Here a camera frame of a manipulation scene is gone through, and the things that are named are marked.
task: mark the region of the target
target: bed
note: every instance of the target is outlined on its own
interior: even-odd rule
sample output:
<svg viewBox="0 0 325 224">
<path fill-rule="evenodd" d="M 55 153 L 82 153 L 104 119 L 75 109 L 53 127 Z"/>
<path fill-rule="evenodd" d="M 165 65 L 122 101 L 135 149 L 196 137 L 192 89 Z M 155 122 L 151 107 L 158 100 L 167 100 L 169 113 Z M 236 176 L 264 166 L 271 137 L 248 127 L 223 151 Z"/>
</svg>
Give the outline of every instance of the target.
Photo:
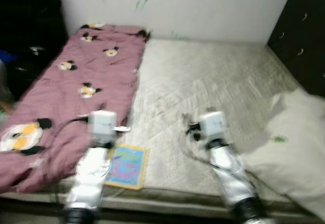
<svg viewBox="0 0 325 224">
<path fill-rule="evenodd" d="M 266 47 L 151 39 L 140 68 L 139 86 L 128 116 L 131 132 L 118 142 L 149 148 L 143 189 L 105 186 L 102 207 L 119 210 L 229 218 L 212 170 L 181 154 L 179 143 L 200 156 L 199 145 L 185 141 L 182 113 L 194 118 L 208 107 L 223 110 L 230 138 L 240 152 L 254 147 L 267 121 L 270 98 L 293 90 L 297 82 Z M 269 212 L 281 223 L 322 223 L 285 196 L 252 178 Z M 59 184 L 67 196 L 73 177 Z M 1 197 L 46 202 L 49 189 Z"/>
</svg>

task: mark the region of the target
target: cartoon print blanket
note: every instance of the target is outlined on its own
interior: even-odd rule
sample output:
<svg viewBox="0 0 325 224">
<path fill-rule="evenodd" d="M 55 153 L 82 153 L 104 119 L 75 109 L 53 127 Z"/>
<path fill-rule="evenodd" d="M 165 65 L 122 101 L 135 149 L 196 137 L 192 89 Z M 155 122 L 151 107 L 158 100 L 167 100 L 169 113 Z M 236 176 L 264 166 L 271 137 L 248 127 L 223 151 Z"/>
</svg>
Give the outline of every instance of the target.
<svg viewBox="0 0 325 224">
<path fill-rule="evenodd" d="M 32 193 L 74 174 L 90 146 L 87 125 L 76 121 L 97 110 L 126 120 L 145 48 L 136 26 L 84 25 L 19 102 L 0 132 L 0 193 Z"/>
</svg>

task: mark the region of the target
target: white pillow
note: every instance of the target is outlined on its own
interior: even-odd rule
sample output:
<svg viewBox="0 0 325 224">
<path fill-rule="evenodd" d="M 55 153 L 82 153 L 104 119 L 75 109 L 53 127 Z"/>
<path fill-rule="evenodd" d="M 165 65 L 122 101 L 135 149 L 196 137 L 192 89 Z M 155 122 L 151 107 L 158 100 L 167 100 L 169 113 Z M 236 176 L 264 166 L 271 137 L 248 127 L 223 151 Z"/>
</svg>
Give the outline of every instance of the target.
<svg viewBox="0 0 325 224">
<path fill-rule="evenodd" d="M 258 178 L 325 221 L 324 99 L 298 89 L 273 102 L 283 110 L 272 115 L 257 149 L 242 156 Z"/>
</svg>

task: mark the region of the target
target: colorful book cover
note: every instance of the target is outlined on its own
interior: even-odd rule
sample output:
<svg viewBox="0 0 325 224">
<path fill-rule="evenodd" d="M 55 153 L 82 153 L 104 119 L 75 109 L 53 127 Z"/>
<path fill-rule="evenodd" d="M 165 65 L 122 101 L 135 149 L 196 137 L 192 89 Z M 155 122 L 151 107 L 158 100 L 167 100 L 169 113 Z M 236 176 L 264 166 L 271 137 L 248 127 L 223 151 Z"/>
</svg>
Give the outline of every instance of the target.
<svg viewBox="0 0 325 224">
<path fill-rule="evenodd" d="M 141 189 L 148 159 L 148 149 L 117 145 L 111 156 L 112 167 L 106 184 L 131 189 Z"/>
</svg>

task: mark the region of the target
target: white wall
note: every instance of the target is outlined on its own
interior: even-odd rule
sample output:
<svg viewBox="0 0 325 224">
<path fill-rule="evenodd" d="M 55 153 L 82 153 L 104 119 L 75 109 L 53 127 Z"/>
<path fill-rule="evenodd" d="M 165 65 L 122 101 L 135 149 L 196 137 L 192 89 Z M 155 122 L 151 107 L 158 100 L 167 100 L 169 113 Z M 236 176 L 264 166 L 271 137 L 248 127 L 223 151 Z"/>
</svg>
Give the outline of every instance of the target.
<svg viewBox="0 0 325 224">
<path fill-rule="evenodd" d="M 141 25 L 155 37 L 265 44 L 286 0 L 63 0 L 70 34 L 88 22 Z"/>
</svg>

